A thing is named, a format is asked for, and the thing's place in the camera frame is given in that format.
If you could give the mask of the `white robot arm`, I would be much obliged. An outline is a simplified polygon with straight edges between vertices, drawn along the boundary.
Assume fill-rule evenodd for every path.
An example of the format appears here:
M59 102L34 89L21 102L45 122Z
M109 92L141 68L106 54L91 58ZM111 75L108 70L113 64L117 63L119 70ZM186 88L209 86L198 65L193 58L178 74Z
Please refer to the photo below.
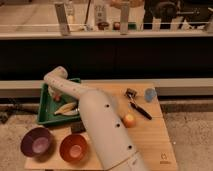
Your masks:
M117 114L109 95L98 88L76 83L58 66L44 76L53 90L79 101L79 113L104 171L149 171L141 153Z

